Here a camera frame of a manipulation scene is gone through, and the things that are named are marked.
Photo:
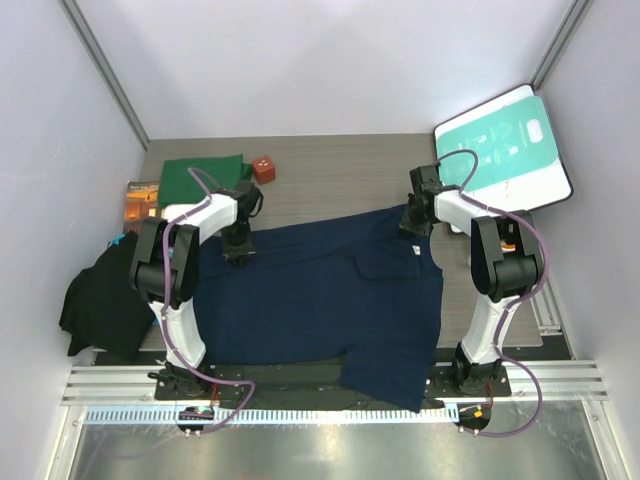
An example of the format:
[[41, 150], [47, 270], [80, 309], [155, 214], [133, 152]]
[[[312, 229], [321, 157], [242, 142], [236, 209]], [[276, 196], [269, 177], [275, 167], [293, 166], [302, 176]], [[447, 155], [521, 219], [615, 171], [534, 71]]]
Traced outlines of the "red cube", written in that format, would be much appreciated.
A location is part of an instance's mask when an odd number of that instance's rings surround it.
[[264, 185], [276, 179], [275, 163], [268, 155], [263, 155], [251, 161], [253, 177], [255, 181]]

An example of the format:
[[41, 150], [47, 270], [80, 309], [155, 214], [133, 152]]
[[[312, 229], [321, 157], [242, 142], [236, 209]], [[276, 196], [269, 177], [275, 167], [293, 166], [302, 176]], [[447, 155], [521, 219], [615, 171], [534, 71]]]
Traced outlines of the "navy blue t-shirt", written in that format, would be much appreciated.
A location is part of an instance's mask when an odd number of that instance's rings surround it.
[[213, 237], [200, 249], [194, 309], [215, 364], [340, 358], [340, 383], [418, 411], [441, 331], [441, 269], [426, 237], [391, 207], [255, 233], [235, 267]]

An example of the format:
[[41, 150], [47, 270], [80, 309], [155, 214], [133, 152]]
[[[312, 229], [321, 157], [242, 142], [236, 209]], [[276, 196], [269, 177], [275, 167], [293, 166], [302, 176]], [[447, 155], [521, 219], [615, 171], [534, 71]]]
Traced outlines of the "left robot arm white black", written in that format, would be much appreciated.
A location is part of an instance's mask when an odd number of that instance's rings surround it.
[[200, 246], [220, 235], [222, 258], [242, 266], [255, 255], [250, 220], [263, 194], [251, 181], [207, 193], [196, 205], [178, 205], [167, 219], [143, 221], [130, 268], [130, 283], [148, 303], [165, 343], [164, 367], [150, 378], [157, 393], [202, 399], [215, 383], [200, 337], [193, 298], [199, 282]]

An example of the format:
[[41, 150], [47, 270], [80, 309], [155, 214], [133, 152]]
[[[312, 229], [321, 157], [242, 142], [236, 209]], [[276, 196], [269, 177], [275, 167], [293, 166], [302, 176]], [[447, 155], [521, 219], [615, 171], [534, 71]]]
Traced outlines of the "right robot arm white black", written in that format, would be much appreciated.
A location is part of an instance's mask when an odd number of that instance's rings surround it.
[[466, 199], [456, 186], [445, 186], [435, 166], [410, 171], [400, 229], [428, 236], [437, 223], [448, 223], [470, 238], [470, 272], [478, 292], [470, 327], [456, 347], [450, 381], [461, 396], [481, 396], [499, 379], [502, 346], [523, 300], [546, 279], [540, 242], [527, 211], [497, 212]]

